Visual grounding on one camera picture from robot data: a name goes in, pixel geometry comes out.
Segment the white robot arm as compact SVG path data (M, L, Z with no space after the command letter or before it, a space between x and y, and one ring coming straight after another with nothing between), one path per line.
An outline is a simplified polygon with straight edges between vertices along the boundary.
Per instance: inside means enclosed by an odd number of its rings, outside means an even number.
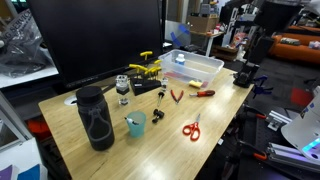
M290 123L281 128L284 138L310 161L320 164L320 86L314 98Z

